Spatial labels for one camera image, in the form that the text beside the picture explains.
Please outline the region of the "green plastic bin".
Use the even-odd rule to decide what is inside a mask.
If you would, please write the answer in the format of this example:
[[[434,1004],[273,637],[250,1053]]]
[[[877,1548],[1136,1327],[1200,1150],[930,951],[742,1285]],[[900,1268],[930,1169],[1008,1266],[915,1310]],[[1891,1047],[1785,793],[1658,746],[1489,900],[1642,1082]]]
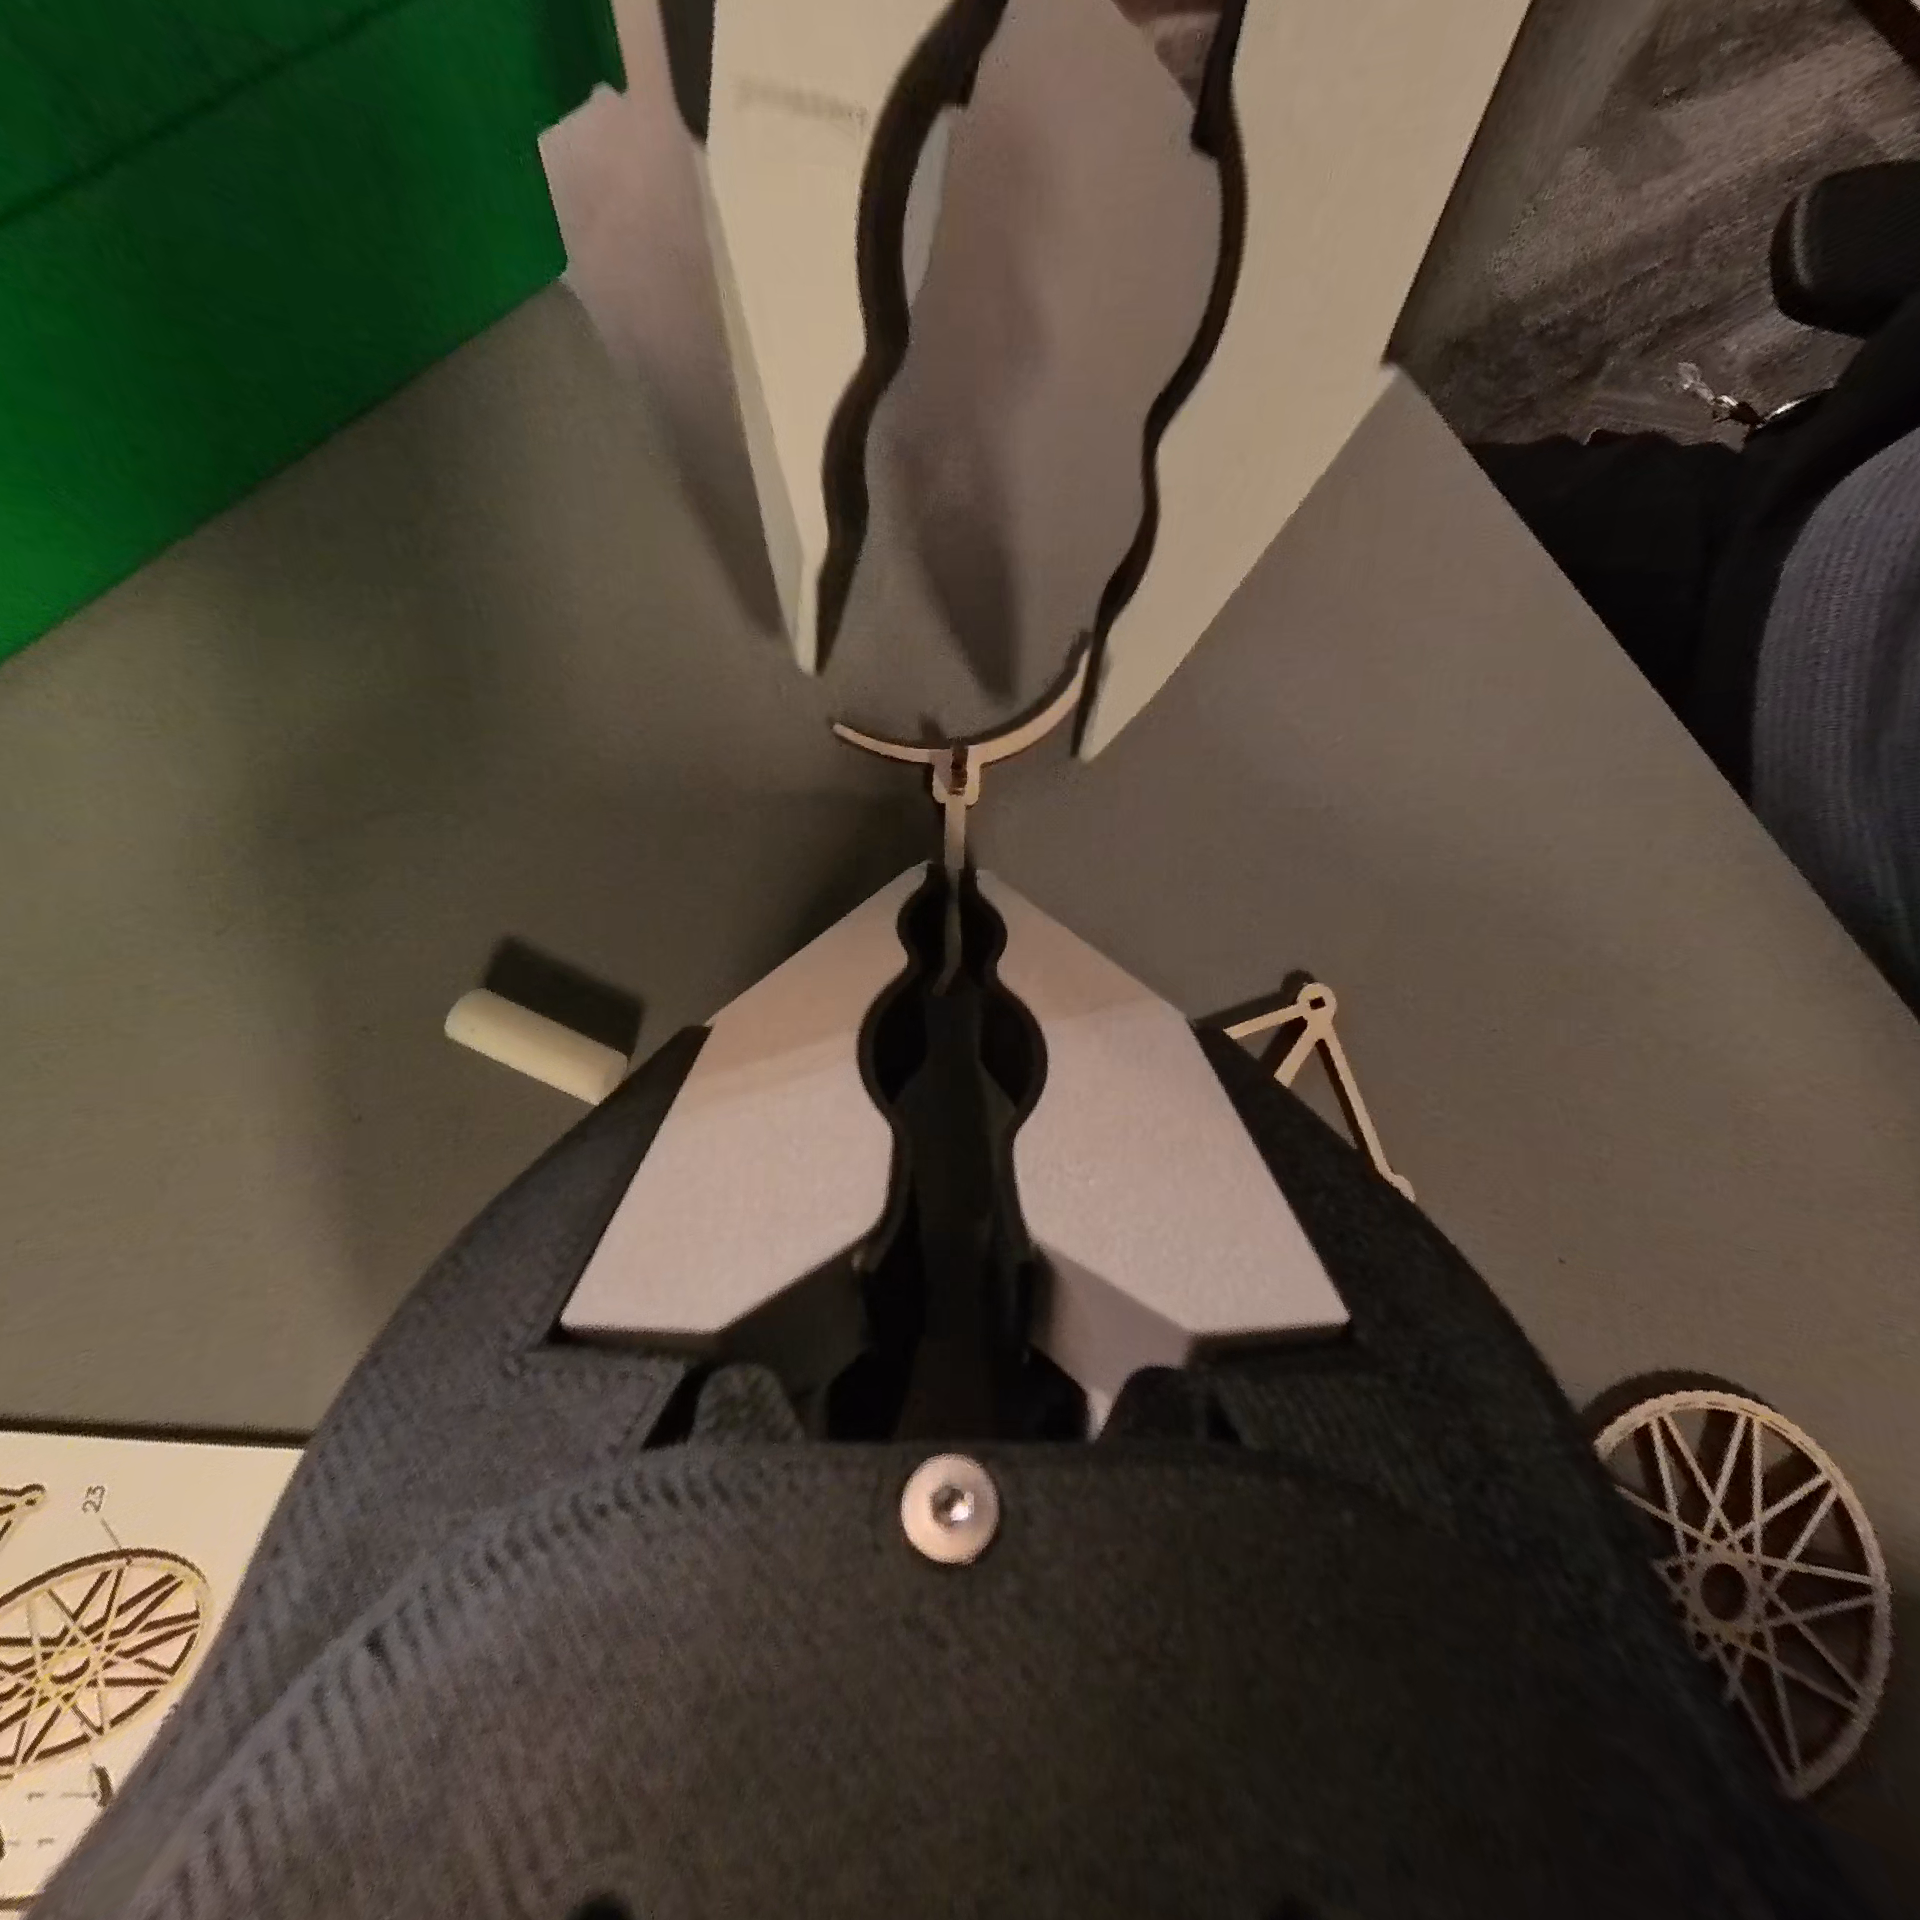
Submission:
[[[2,4],[2,654],[538,296],[605,2]]]

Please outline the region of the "wooden spoked wheel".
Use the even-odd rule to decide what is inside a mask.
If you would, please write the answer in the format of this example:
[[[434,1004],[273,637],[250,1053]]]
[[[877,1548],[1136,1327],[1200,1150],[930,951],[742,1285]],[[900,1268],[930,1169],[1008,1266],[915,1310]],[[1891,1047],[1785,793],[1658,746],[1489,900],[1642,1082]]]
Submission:
[[[1718,1375],[1632,1375],[1581,1418],[1716,1695],[1779,1786],[1817,1798],[1876,1729],[1898,1647],[1858,1490],[1805,1426]]]

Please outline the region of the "wooden triangle frame part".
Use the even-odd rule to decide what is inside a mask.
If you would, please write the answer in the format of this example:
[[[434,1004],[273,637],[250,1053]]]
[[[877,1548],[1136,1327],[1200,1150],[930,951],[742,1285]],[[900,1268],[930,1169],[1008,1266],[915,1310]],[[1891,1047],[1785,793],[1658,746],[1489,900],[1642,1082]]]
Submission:
[[[1333,1102],[1338,1129],[1369,1162],[1371,1172],[1409,1202],[1413,1181],[1385,1152],[1376,1118],[1360,1089],[1360,1078],[1341,1042],[1338,992],[1315,970],[1293,969],[1275,990],[1236,1001],[1211,1015],[1211,1023],[1250,1050],[1262,1072],[1280,1088],[1300,1089],[1304,1073]]]

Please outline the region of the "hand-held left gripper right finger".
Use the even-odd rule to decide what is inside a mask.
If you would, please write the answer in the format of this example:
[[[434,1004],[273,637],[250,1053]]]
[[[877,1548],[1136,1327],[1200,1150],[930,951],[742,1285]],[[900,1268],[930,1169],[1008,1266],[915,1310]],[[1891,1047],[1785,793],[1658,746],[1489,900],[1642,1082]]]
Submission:
[[[1020,1352],[1084,1396],[1352,1313],[1189,1020],[1008,881],[963,916]]]

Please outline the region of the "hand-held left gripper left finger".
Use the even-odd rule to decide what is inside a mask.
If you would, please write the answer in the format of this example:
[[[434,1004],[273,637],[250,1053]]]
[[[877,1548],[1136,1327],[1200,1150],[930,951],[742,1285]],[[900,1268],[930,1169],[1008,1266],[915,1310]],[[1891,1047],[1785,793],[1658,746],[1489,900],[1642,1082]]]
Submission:
[[[873,1023],[916,967],[907,865],[706,1026],[560,1312],[587,1338],[721,1342],[842,1262],[880,1257],[910,1158]]]

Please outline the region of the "small white cylinder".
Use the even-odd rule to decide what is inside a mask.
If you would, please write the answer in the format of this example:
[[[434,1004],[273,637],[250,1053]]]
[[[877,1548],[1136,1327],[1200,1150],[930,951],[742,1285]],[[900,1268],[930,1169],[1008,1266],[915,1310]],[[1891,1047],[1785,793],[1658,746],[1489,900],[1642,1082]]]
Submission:
[[[617,1047],[490,990],[472,990],[448,1008],[444,1037],[585,1105],[605,1102],[630,1070]]]

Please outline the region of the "paper instruction booklet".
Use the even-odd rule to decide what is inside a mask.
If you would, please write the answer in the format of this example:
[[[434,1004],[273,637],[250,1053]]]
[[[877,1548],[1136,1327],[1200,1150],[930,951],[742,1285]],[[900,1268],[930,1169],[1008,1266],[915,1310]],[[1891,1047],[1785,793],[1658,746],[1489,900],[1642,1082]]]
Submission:
[[[2,1436],[2,1914],[125,1786],[203,1664],[302,1448]]]

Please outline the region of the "curved wooden fender part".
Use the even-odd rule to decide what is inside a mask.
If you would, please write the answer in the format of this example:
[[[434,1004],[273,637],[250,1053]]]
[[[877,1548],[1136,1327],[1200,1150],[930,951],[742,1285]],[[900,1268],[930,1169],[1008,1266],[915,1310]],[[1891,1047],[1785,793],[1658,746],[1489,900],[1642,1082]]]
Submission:
[[[900,741],[868,734],[842,719],[832,719],[829,730],[858,752],[888,761],[923,765],[930,777],[946,778],[948,784],[965,784],[986,765],[1029,752],[1068,717],[1076,714],[1086,696],[1091,654],[1093,637],[1081,634],[1068,650],[1064,671],[1046,687],[1046,695],[1022,709],[1014,719],[1005,722],[997,730],[939,741]]]

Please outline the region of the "person's leg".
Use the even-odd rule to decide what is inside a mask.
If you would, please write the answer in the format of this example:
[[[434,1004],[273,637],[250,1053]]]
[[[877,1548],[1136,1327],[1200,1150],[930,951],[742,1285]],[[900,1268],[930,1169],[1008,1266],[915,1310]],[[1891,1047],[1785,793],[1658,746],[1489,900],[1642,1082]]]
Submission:
[[[1760,642],[1752,804],[1836,920],[1917,1004],[1917,434],[1795,538]]]

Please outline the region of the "black office chair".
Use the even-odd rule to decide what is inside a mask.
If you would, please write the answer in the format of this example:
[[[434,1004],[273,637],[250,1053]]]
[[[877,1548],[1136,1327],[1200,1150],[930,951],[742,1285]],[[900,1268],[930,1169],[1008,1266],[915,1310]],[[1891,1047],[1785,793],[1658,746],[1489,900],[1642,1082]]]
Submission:
[[[1795,194],[1770,237],[1768,272],[1790,322],[1872,335],[1917,290],[1917,161],[1852,167]]]

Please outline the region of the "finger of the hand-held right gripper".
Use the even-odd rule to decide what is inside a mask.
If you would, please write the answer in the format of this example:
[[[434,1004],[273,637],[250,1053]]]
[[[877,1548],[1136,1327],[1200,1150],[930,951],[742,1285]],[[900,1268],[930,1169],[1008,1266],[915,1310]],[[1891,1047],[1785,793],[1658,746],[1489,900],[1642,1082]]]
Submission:
[[[564,282],[826,671],[870,526],[953,120],[1005,4],[611,4],[617,82],[540,137]]]
[[[1203,318],[1142,421],[1073,749],[1158,695],[1385,383],[1385,350],[1520,32],[1508,2],[1225,4],[1193,113]]]

